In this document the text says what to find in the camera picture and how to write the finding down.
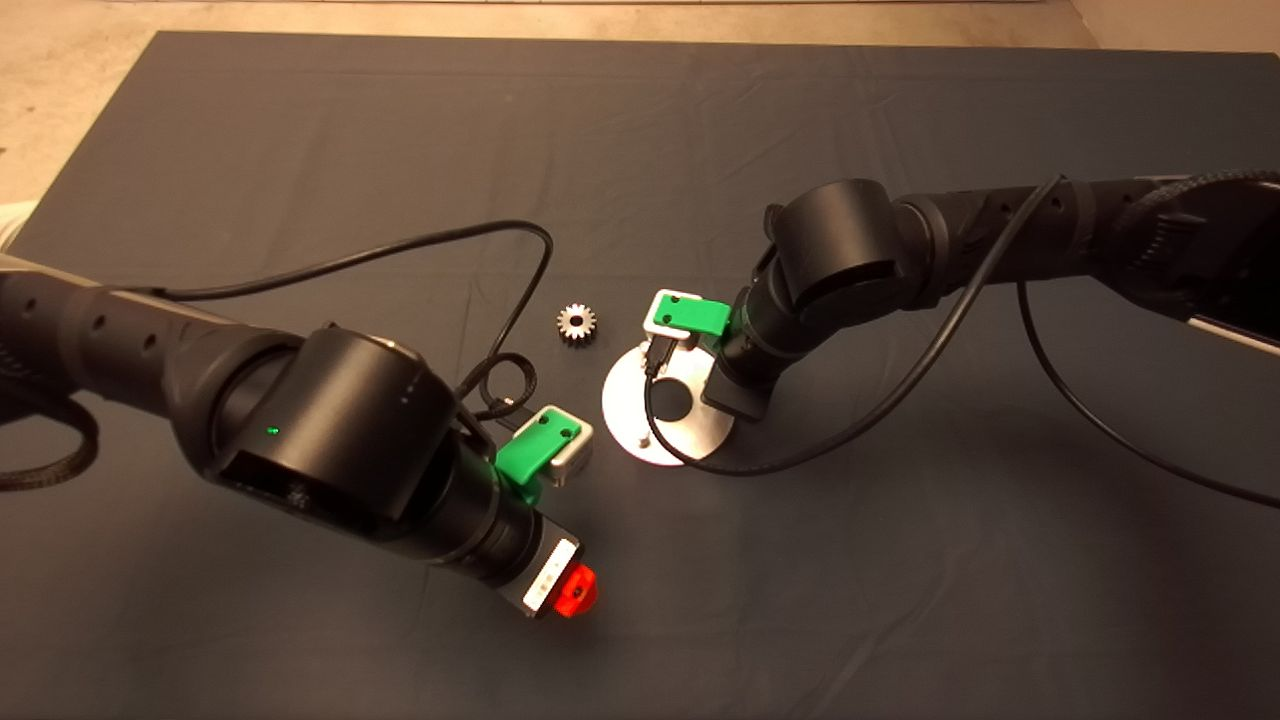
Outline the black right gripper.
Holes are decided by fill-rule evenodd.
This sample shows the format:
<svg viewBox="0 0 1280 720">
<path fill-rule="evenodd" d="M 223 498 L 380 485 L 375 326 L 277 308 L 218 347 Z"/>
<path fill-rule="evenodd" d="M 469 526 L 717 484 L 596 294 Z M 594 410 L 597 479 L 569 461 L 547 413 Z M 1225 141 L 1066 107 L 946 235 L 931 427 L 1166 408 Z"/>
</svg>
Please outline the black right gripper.
<svg viewBox="0 0 1280 720">
<path fill-rule="evenodd" d="M 740 420 L 763 420 L 776 387 L 776 357 L 758 347 L 728 345 L 713 355 L 700 400 Z"/>
</svg>

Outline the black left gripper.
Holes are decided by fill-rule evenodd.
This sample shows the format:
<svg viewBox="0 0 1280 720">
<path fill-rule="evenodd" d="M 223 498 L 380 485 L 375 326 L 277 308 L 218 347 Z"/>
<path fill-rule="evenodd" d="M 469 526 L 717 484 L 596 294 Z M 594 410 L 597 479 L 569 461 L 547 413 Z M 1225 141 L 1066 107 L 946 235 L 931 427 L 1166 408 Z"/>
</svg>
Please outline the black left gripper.
<svg viewBox="0 0 1280 720">
<path fill-rule="evenodd" d="M 529 529 L 516 536 L 515 557 L 506 560 L 488 587 L 525 618 L 556 612 L 576 618 L 596 602 L 596 574 L 582 557 L 582 542 L 559 523 L 532 509 Z"/>
</svg>

